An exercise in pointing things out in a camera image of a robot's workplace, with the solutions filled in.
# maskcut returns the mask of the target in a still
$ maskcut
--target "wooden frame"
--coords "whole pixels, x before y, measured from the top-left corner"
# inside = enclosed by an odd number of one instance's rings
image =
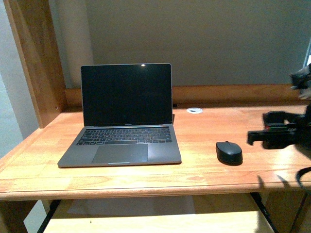
[[[4,0],[4,5],[38,123],[44,128],[68,106],[81,106],[81,93],[79,89],[65,87],[49,2]],[[289,84],[176,86],[173,101],[177,104],[297,101],[297,93],[289,87]]]

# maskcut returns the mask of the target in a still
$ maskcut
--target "white cable grommet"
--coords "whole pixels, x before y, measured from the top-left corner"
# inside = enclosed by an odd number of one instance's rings
[[[201,108],[188,108],[187,112],[192,114],[199,114],[202,113],[203,110]]]

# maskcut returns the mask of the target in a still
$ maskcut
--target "desk leg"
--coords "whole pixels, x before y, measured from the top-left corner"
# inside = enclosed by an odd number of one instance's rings
[[[310,204],[306,201],[305,191],[281,191],[269,193],[266,208],[280,233],[294,233],[299,231]]]
[[[36,200],[0,201],[0,229],[4,233],[27,233],[24,219],[36,202]]]

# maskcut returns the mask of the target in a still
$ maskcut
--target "touchpad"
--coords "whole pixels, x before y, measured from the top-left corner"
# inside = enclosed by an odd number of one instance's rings
[[[99,146],[92,163],[128,164],[143,163],[148,160],[148,144]]]

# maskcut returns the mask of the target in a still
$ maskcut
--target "wooden panel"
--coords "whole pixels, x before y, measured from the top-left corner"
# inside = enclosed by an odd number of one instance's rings
[[[281,233],[291,232],[292,227],[297,231],[301,222],[297,222],[294,226],[298,210],[305,195],[305,191],[282,191],[270,192],[266,203],[266,208],[270,213],[271,220],[277,230]],[[305,216],[308,208],[300,213]]]
[[[264,150],[246,143],[268,111],[303,113],[305,106],[205,107],[201,114],[174,109],[179,165],[63,168],[57,162],[83,128],[81,112],[64,112],[0,160],[2,200],[73,199],[299,190],[298,170],[310,159],[294,145]],[[215,143],[241,146],[243,164],[217,160]]]
[[[290,84],[174,86],[173,103],[298,102],[297,91],[292,91],[290,87]],[[66,98],[69,107],[82,106],[80,89],[66,89]]]
[[[311,232],[311,195],[305,195],[300,211],[296,216],[292,233]]]
[[[68,214],[72,200],[63,200],[44,232],[273,232],[249,194],[193,196],[193,201],[196,214],[92,216]]]
[[[40,128],[66,105],[65,83],[48,0],[4,0]]]

